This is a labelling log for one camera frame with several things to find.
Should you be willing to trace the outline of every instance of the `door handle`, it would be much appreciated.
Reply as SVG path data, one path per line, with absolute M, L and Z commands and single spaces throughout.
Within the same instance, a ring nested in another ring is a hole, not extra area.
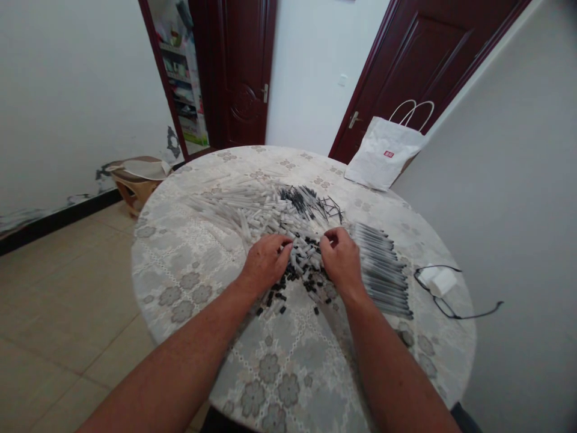
M 362 121 L 362 119 L 359 119 L 359 112 L 355 111 L 355 113 L 350 117 L 349 129 L 353 129 L 355 122 L 358 120 Z

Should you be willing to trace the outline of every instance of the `bag handle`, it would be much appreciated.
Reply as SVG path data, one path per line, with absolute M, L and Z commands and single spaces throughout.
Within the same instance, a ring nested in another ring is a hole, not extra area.
M 397 109 L 395 111 L 392 112 L 391 116 L 389 117 L 389 121 L 391 121 L 391 119 L 393 118 L 393 116 L 395 115 L 395 113 L 397 112 L 397 110 L 399 108 L 401 108 L 403 105 L 405 105 L 407 102 L 412 102 L 413 103 L 413 109 L 409 112 L 414 112 L 415 108 L 417 107 L 417 101 L 414 99 L 408 99 L 405 102 L 402 102 L 401 105 L 399 105 L 397 107 Z
M 435 103 L 433 101 L 425 101 L 425 102 L 421 102 L 420 104 L 417 104 L 413 107 L 413 109 L 411 111 L 409 111 L 407 113 L 407 115 L 405 117 L 403 117 L 403 120 L 401 120 L 401 122 L 399 122 L 400 125 L 403 124 L 403 122 L 405 121 L 405 119 L 407 117 L 409 117 L 409 120 L 407 120 L 405 122 L 404 126 L 407 126 L 409 124 L 409 122 L 411 121 L 411 117 L 413 117 L 413 114 L 415 114 L 415 110 L 420 107 L 423 104 L 429 103 L 431 104 L 431 112 L 429 113 L 429 117 L 427 117 L 427 120 L 425 120 L 425 123 L 423 123 L 423 125 L 421 126 L 421 128 L 419 129 L 419 132 L 421 132 L 421 129 L 423 129 L 425 127 L 425 125 L 427 124 L 427 122 L 429 121 L 429 119 L 431 118 L 431 116 L 433 115 L 433 111 L 435 110 Z

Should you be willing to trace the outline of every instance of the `tablecloth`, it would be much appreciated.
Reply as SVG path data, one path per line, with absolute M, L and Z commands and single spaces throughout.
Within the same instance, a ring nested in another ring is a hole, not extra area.
M 415 340 L 409 350 L 451 408 L 463 395 L 474 359 L 473 320 L 446 318 L 412 274 L 429 263 L 457 266 L 427 222 L 397 194 L 382 193 L 343 177 L 335 160 L 285 147 L 221 150 L 191 161 L 150 197 L 136 224 L 132 247 L 138 304 L 156 341 L 163 342 L 215 299 L 239 274 L 245 250 L 227 251 L 182 202 L 187 194 L 212 194 L 248 179 L 279 179 L 330 195 L 349 221 L 383 229 L 408 266 L 409 305 L 415 320 L 385 315 Z M 471 299 L 461 275 L 447 302 L 464 316 Z M 287 311 L 268 319 L 248 316 L 231 342 L 210 402 L 256 431 L 364 432 L 374 430 L 362 396 L 346 312 L 336 297 L 313 313 L 300 281 L 289 283 Z

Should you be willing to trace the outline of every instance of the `peeling wall paint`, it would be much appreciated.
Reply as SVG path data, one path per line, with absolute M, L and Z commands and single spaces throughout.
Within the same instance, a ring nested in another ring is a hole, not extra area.
M 177 138 L 176 133 L 172 126 L 168 125 L 168 133 L 166 136 L 166 150 L 159 151 L 157 158 L 167 161 L 169 164 L 174 165 L 182 160 L 182 151 Z M 115 189 L 116 185 L 110 172 L 106 169 L 110 166 L 111 162 L 101 165 L 96 169 L 96 174 L 94 176 L 94 181 L 98 186 L 98 191 L 95 194 L 83 193 L 70 195 L 66 199 L 66 205 L 58 209 L 21 209 L 15 212 L 9 213 L 7 215 L 0 215 L 0 239 L 26 227 L 28 224 L 33 223 L 41 218 L 47 217 L 55 212 L 59 212 L 67 207 L 74 206 L 75 204 L 82 203 L 83 201 L 89 200 L 96 197 L 99 194 Z

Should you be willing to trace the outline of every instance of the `hand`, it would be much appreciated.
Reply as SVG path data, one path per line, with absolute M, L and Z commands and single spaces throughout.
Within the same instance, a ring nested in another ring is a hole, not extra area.
M 359 247 L 342 227 L 330 229 L 320 240 L 326 273 L 344 302 L 367 297 L 361 278 Z
M 293 249 L 293 240 L 283 235 L 264 235 L 252 246 L 237 281 L 259 296 L 281 279 Z

